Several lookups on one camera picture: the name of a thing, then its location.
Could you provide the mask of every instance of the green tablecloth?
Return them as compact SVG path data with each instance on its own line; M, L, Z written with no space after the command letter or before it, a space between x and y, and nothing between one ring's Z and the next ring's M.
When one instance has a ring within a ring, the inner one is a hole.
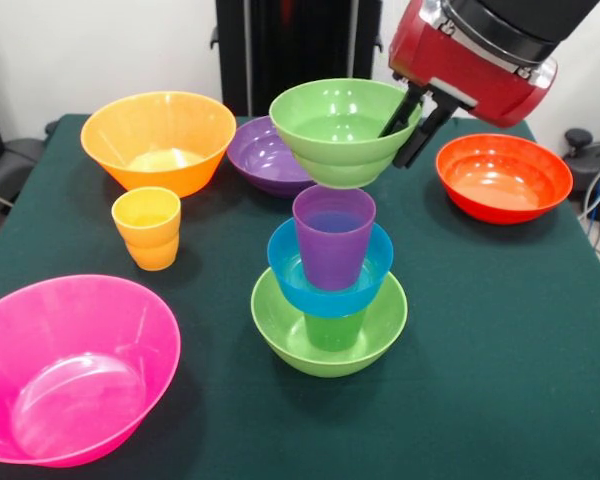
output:
M224 162L183 201L176 263L143 272L109 215L123 190L80 148L84 120L62 119L0 234L0 297L58 275L130 278L174 310L182 358L110 456L68 470L0 464L0 479L600 478L600 265L570 207L490 226L434 174L443 143L491 127L452 120L410 170L368 187L409 322L376 364L328 380L275 357L250 316L290 201Z

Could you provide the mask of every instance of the plastic bowl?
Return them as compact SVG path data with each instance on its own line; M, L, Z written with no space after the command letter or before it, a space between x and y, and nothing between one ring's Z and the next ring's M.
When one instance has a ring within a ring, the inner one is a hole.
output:
M256 118L238 128L227 156L253 186L275 197L295 197L314 184L269 117Z
M304 83L281 93L269 115L280 138L318 183L356 188L373 182L415 129L378 138L404 90L372 80L335 78Z
M311 343L304 315L286 301L270 268L253 289L251 313L260 334L286 363L308 375L342 377L371 365L398 339L407 324L407 298L389 273L367 308L358 340L337 352Z
M80 140L127 190L164 187L186 197L209 183L235 131L235 117L216 100L152 92L101 108Z
M71 467L110 453L179 357L169 307L129 280L60 277L0 299L0 462Z
M280 225L269 239L269 265L287 301L317 317L344 317L366 308L375 298L393 262L387 232L373 225L369 248L358 281L345 290L320 290L307 280L298 249L295 220Z
M447 143L436 159L451 200L478 220L527 222L560 204L573 186L569 167L537 143L477 134Z

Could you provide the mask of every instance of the red bowl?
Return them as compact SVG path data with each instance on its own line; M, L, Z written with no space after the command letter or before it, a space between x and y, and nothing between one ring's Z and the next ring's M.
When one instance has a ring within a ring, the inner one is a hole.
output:
M573 186L555 153L519 137L481 133L447 143L436 158L451 200L478 220L527 222L562 202Z

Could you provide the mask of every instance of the orange bowl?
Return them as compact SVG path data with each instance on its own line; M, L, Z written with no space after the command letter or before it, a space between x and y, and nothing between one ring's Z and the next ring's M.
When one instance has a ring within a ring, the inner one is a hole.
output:
M216 100L151 92L98 110L80 141L127 190L158 186L186 197L209 183L235 132L235 117Z
M451 200L478 220L526 222L562 202L573 186L555 153L519 137L477 134L447 143L436 158Z

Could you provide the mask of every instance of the green bowl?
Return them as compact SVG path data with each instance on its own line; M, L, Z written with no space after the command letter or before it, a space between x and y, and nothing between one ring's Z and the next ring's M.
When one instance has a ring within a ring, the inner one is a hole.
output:
M309 341L304 314L284 298L271 268L253 288L251 313L266 342L289 365L316 377L342 377L371 365L396 341L407 323L407 298L389 273L367 307L355 344L336 352Z
M420 107L406 128L378 137L404 95L400 88L373 80L317 80L282 92L269 115L314 181L357 188L382 173L418 124Z

